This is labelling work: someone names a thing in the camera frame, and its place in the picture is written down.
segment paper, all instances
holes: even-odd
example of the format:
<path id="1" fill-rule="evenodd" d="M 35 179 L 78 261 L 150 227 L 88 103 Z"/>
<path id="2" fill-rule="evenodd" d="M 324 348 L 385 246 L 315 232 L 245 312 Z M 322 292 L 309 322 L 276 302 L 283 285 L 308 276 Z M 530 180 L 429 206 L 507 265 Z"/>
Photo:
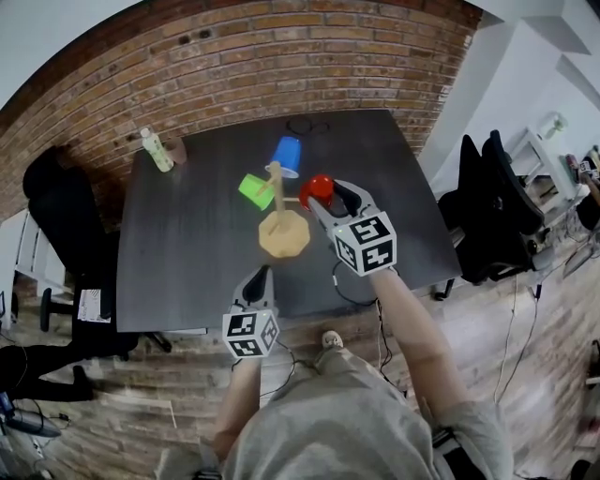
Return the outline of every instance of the paper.
<path id="1" fill-rule="evenodd" d="M 110 323 L 111 319 L 100 317 L 100 290 L 82 290 L 77 318 L 83 322 Z"/>

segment wooden stand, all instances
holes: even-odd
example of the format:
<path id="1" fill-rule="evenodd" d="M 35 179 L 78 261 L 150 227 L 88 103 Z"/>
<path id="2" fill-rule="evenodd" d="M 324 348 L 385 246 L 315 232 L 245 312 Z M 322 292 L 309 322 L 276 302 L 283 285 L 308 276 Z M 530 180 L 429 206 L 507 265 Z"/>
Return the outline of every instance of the wooden stand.
<path id="1" fill-rule="evenodd" d="M 275 191 L 276 211 L 259 225 L 259 243 L 276 258 L 295 257 L 310 241 L 308 222 L 293 210 L 286 210 L 283 201 L 281 165 L 271 162 L 271 180 Z"/>

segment black chair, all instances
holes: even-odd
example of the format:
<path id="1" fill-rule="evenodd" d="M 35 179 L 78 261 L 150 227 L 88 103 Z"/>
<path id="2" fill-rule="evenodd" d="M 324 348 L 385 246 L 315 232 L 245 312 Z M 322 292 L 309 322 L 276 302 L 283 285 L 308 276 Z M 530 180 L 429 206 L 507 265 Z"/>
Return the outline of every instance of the black chair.
<path id="1" fill-rule="evenodd" d="M 37 158 L 23 178 L 29 212 L 48 237 L 61 262 L 75 277 L 73 305 L 52 301 L 51 289 L 42 297 L 40 328 L 47 332 L 52 313 L 70 314 L 73 342 L 85 348 L 86 356 L 128 356 L 138 344 L 138 334 L 116 331 L 116 269 L 119 232 L 106 234 L 94 193 L 82 169 L 64 170 L 52 148 Z M 84 322 L 78 318 L 83 290 L 100 290 L 100 318 L 106 322 Z M 155 334 L 146 334 L 165 352 L 171 344 Z"/>
<path id="2" fill-rule="evenodd" d="M 482 154 L 465 135 L 458 188 L 438 201 L 448 230 L 459 227 L 464 233 L 456 246 L 458 261 L 462 277 L 475 285 L 532 269 L 535 243 L 524 235 L 537 233 L 544 224 L 544 214 L 513 173 L 497 130 Z M 436 292 L 435 298 L 447 298 L 453 283 L 449 280 L 445 292 Z"/>

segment table top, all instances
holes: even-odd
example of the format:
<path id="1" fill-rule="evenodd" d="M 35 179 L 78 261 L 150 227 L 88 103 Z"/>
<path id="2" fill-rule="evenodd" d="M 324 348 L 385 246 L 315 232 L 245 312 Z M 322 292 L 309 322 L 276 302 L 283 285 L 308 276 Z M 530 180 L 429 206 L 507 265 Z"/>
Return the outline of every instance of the table top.
<path id="1" fill-rule="evenodd" d="M 280 316 L 301 319 L 351 305 L 334 289 L 338 259 L 316 219 L 299 204 L 311 240 L 291 259 L 260 246 L 261 212 L 237 188 L 247 173 L 268 178 L 282 136 L 300 139 L 300 178 L 284 180 L 286 196 L 317 173 L 366 189 L 397 233 L 397 265 L 411 289 L 460 275 L 460 267 L 428 182 L 387 111 L 324 112 L 281 117 L 186 137 L 187 163 L 161 173 L 145 152 L 127 188 L 117 274 L 119 331 L 221 326 L 237 284 L 262 264 L 273 266 Z M 373 298 L 368 279 L 345 265 L 340 290 Z"/>

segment bottle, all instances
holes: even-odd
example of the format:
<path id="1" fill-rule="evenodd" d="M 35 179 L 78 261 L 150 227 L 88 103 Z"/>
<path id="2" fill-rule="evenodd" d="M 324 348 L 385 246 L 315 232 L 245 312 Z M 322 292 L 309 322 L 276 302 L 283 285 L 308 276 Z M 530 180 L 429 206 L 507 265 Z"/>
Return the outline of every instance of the bottle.
<path id="1" fill-rule="evenodd" d="M 168 172 L 173 167 L 173 160 L 167 149 L 160 142 L 158 135 L 150 128 L 142 128 L 142 146 L 150 154 L 161 172 Z"/>

